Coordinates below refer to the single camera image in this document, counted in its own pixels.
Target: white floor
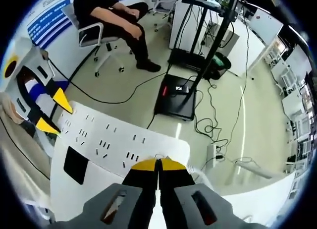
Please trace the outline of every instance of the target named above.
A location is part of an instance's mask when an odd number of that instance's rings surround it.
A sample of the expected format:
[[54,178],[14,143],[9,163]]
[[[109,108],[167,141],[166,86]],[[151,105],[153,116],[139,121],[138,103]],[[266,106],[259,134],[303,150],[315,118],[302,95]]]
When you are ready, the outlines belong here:
[[[162,66],[159,73],[136,69],[134,57],[127,53],[119,56],[125,64],[124,73],[119,73],[116,63],[109,59],[101,67],[100,77],[96,78],[94,76],[96,64],[93,57],[90,57],[75,75],[73,82],[96,99],[120,102],[128,99],[138,84],[166,72],[170,53],[168,49],[170,29],[164,27],[157,33],[154,32],[154,22],[157,19],[157,16],[148,15],[141,21],[141,24],[146,30],[150,58]],[[119,40],[118,46],[126,47],[126,44]],[[170,74],[188,78],[196,73],[173,66]],[[252,77],[255,79],[247,77],[247,88],[239,119],[232,134],[231,143],[227,146],[226,158],[234,160],[239,157],[252,157],[262,168],[271,172],[282,172],[290,153],[281,98],[270,71],[263,61],[260,61],[252,70]],[[142,85],[124,104],[98,103],[72,85],[68,87],[66,94],[69,100],[78,101],[107,115],[146,128],[153,117],[154,105],[162,79],[163,75]],[[212,80],[211,82],[217,86],[216,89],[211,89],[210,93],[212,104],[216,108],[218,127],[222,128],[219,138],[230,139],[230,133],[238,114],[244,77],[239,78],[227,72],[218,81]],[[209,83],[205,80],[198,85],[198,89],[204,93],[203,101],[196,109],[198,119],[205,117],[214,119],[215,112],[210,105],[208,88]],[[197,93],[197,102],[201,97],[201,94]],[[56,111],[55,120],[59,114],[60,110]],[[199,129],[203,131],[207,124],[209,124],[207,120],[202,122]],[[194,122],[184,122],[176,118],[157,115],[150,130],[187,141],[191,147],[190,164],[201,168],[206,162],[206,150],[211,141],[208,137],[194,131]],[[226,148],[222,147],[221,151],[224,153]],[[246,183],[247,178],[246,170],[236,169],[229,160],[217,164],[208,175],[219,191],[224,186]]]

